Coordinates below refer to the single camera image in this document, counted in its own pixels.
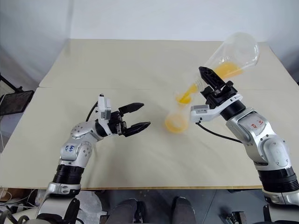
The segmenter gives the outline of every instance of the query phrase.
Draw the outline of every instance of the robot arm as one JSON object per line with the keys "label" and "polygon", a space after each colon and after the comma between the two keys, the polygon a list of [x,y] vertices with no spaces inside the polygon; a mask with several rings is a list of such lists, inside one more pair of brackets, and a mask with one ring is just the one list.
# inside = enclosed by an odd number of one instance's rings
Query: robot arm
{"label": "robot arm", "polygon": [[[277,205],[299,206],[299,184],[286,142],[276,135],[266,118],[241,103],[242,96],[231,81],[224,83],[208,68],[200,67],[199,71],[209,85],[201,92],[206,105],[191,107],[191,121],[200,123],[221,115],[253,161],[270,209],[277,210]],[[299,221],[298,208],[297,212],[294,221]]]}
{"label": "robot arm", "polygon": [[126,122],[122,120],[125,113],[134,112],[143,105],[132,103],[120,107],[119,111],[111,112],[110,100],[103,95],[99,96],[96,108],[98,119],[74,126],[69,139],[61,147],[57,172],[48,185],[36,219],[41,222],[75,223],[80,206],[75,196],[80,191],[81,175],[96,142],[106,136],[128,137],[147,128],[150,122],[138,123],[127,128]]}

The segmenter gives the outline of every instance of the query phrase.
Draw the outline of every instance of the gray pants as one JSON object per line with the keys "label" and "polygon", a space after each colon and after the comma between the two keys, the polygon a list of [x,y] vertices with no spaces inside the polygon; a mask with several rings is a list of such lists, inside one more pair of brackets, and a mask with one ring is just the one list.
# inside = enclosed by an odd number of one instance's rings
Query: gray pants
{"label": "gray pants", "polygon": [[[135,199],[123,201],[113,209],[106,224],[133,223],[136,210],[137,201]],[[172,224],[196,224],[194,209],[187,199],[183,197],[176,199]]]}

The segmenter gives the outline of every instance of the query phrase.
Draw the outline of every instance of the white wall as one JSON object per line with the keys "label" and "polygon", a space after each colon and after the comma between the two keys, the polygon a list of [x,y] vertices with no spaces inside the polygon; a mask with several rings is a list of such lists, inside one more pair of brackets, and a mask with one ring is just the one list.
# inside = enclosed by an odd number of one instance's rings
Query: white wall
{"label": "white wall", "polygon": [[72,9],[72,0],[0,0],[2,75],[37,87],[70,35]]}
{"label": "white wall", "polygon": [[71,38],[224,40],[243,31],[295,73],[298,24],[298,0],[75,0]]}

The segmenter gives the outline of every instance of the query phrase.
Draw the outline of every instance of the beige table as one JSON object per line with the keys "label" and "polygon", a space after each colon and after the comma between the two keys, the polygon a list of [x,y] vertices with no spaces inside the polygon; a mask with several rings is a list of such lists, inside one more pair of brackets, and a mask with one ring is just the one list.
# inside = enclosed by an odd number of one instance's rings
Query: beige table
{"label": "beige table", "polygon": [[[99,93],[111,98],[114,109],[143,102],[145,106],[125,116],[125,120],[128,124],[140,121],[152,124],[129,138],[106,137],[97,143],[84,171],[83,188],[260,187],[254,165],[241,144],[217,138],[194,124],[184,134],[165,130],[163,122],[171,91],[92,88],[37,89],[1,157],[0,185],[45,188],[55,173],[60,147],[72,127],[86,118]],[[299,90],[241,93],[244,103],[255,105],[288,142],[294,169],[298,171],[299,118],[294,102]],[[232,136],[220,117],[205,126]]]}
{"label": "beige table", "polygon": [[[1,156],[0,185],[45,188],[70,130],[85,120],[97,95],[104,93],[114,109],[145,103],[125,120],[152,124],[138,135],[99,142],[85,169],[83,188],[261,187],[241,144],[217,138],[194,124],[183,134],[171,134],[163,125],[173,91],[186,87],[219,45],[71,40],[41,82],[43,88],[37,89]],[[257,67],[232,80],[244,103],[264,115],[288,142],[298,172],[299,88],[270,48],[265,43],[260,48]],[[194,103],[204,100],[198,95]],[[205,126],[232,137],[221,117]]]}

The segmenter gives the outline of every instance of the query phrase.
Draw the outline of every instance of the floor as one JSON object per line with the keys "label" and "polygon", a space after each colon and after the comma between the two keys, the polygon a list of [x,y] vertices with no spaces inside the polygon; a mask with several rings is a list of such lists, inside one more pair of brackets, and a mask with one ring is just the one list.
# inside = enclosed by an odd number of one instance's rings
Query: floor
{"label": "floor", "polygon": [[169,224],[172,200],[176,196],[186,197],[194,207],[198,224],[221,224],[220,214],[244,211],[248,224],[263,221],[263,199],[261,190],[246,190],[230,193],[227,190],[107,190],[100,198],[109,202],[109,211],[129,198],[144,201],[149,223]]}

